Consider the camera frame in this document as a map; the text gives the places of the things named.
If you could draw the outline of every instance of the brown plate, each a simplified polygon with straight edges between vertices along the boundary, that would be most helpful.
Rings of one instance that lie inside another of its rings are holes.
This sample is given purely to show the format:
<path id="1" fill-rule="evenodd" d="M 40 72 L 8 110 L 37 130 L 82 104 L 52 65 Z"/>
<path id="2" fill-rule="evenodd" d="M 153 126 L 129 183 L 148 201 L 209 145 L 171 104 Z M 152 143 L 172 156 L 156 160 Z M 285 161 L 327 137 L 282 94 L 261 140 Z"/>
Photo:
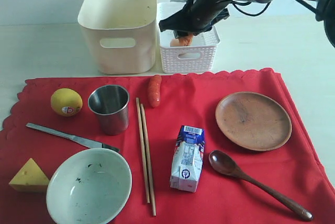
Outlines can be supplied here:
<path id="1" fill-rule="evenodd" d="M 288 113 L 275 100 L 254 92 L 237 92 L 216 107 L 216 122 L 232 142 L 255 151 L 270 151 L 291 136 Z"/>

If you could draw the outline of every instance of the metal cup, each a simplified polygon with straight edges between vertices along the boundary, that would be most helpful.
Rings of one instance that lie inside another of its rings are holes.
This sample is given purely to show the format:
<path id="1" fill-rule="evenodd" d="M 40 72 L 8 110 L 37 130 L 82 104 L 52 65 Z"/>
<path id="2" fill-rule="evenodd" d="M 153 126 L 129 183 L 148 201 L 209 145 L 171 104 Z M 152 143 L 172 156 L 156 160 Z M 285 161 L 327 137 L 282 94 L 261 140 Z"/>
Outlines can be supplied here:
<path id="1" fill-rule="evenodd" d="M 101 86 L 88 98 L 88 107 L 107 135 L 117 135 L 128 128 L 128 103 L 129 93 L 120 85 Z"/>

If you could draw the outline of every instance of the spoon handle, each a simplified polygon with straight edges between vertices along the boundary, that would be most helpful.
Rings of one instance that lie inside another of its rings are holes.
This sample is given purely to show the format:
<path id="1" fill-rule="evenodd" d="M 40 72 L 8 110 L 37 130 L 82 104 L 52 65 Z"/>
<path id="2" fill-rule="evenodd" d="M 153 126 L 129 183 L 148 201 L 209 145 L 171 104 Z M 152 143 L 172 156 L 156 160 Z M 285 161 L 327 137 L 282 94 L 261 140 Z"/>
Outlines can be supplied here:
<path id="1" fill-rule="evenodd" d="M 274 198 L 279 200 L 286 207 L 288 207 L 293 212 L 298 214 L 301 217 L 302 220 L 304 220 L 304 221 L 312 221 L 313 220 L 313 215 L 311 214 L 311 212 L 309 212 L 307 209 L 305 209 L 303 206 L 301 206 L 300 204 L 298 204 L 294 200 L 284 196 L 283 194 L 277 192 L 276 190 L 274 190 L 274 189 L 272 189 L 268 186 L 265 186 L 264 184 L 256 181 L 255 179 L 251 178 L 250 176 L 246 175 L 245 173 L 244 173 L 244 175 L 241 179 L 243 179 L 245 181 L 248 181 L 248 182 L 254 184 L 255 186 L 258 186 L 259 188 L 261 188 L 264 191 L 266 191 L 267 193 L 269 193 L 271 196 L 273 196 Z"/>

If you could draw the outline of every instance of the ceramic bowl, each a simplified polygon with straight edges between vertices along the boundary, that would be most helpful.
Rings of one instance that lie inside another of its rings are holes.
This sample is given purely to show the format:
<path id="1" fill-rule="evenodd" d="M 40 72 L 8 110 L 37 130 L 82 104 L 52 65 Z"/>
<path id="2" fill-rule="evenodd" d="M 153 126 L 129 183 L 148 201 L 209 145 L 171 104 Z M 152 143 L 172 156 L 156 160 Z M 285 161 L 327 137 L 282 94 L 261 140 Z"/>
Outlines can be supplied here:
<path id="1" fill-rule="evenodd" d="M 125 206 L 132 178 L 127 161 L 103 148 L 81 151 L 65 160 L 47 189 L 47 209 L 58 224 L 103 224 Z"/>

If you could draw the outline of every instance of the white table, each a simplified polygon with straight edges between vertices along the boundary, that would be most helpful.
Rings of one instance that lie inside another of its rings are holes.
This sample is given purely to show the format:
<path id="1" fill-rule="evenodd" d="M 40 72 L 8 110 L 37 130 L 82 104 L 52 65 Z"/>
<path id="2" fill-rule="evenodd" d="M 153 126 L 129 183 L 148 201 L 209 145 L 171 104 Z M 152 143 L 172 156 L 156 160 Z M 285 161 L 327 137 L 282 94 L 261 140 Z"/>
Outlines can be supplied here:
<path id="1" fill-rule="evenodd" d="M 234 18 L 217 25 L 213 72 L 271 67 L 280 72 L 329 180 L 335 185 L 335 48 L 313 15 Z M 147 73 L 162 74 L 158 58 Z M 0 120 L 24 81 L 101 75 L 77 24 L 0 27 Z"/>

